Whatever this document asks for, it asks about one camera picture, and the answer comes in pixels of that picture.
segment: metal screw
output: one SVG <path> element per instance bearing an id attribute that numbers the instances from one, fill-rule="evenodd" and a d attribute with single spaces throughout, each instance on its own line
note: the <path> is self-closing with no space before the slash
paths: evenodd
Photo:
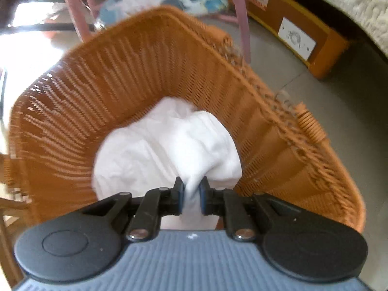
<path id="1" fill-rule="evenodd" d="M 148 231 L 145 228 L 137 228 L 129 233 L 131 239 L 145 239 L 148 236 Z"/>
<path id="2" fill-rule="evenodd" d="M 238 239 L 247 240 L 254 237 L 255 232 L 249 228 L 242 228 L 240 230 L 237 230 L 235 235 L 236 235 L 236 238 Z"/>

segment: blue gripper pad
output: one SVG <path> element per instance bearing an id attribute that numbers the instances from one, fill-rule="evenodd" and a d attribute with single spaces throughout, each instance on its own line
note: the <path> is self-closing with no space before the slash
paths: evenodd
<path id="1" fill-rule="evenodd" d="M 331 284 L 296 280 L 269 265 L 253 243 L 225 231 L 161 230 L 130 244 L 105 272 L 71 284 L 26 278 L 18 291 L 369 291 L 357 278 Z"/>

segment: white cloth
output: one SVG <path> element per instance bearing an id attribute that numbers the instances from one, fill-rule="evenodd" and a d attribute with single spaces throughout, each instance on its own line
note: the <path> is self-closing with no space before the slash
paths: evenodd
<path id="1" fill-rule="evenodd" d="M 233 139 L 216 117 L 166 97 L 141 120 L 106 137 L 92 185 L 100 200 L 121 191 L 141 197 L 154 188 L 171 188 L 180 176 L 186 185 L 183 214 L 163 217 L 161 228 L 205 230 L 214 229 L 218 217 L 201 214 L 199 182 L 207 176 L 211 187 L 233 188 L 241 175 Z"/>

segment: floor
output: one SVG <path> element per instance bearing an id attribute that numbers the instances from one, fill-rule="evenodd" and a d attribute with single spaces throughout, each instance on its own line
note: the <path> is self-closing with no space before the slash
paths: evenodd
<path id="1" fill-rule="evenodd" d="M 214 20 L 206 22 L 239 39 L 237 27 Z M 328 132 L 334 149 L 360 188 L 367 207 L 364 236 L 369 244 L 360 277 L 376 291 L 387 290 L 387 63 L 369 45 L 357 44 L 327 78 L 318 81 L 265 28 L 251 21 L 250 29 L 254 71 L 274 92 L 284 89 L 294 103 L 303 101 L 307 105 Z M 7 49 L 0 54 L 0 64 L 9 70 L 5 121 L 24 88 L 77 43 L 74 32 L 58 33 L 52 40 L 40 32 L 0 36 L 0 44 Z"/>

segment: woven wicker texture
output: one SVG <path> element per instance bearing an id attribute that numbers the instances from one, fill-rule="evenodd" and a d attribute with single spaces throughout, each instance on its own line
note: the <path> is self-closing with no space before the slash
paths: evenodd
<path id="1" fill-rule="evenodd" d="M 162 7 L 97 34 L 36 80 L 12 110 L 7 170 L 36 221 L 94 202 L 103 139 L 172 96 L 228 129 L 240 194 L 265 191 L 362 231 L 362 198 L 317 121 L 303 107 L 285 109 L 231 45 L 219 29 Z"/>

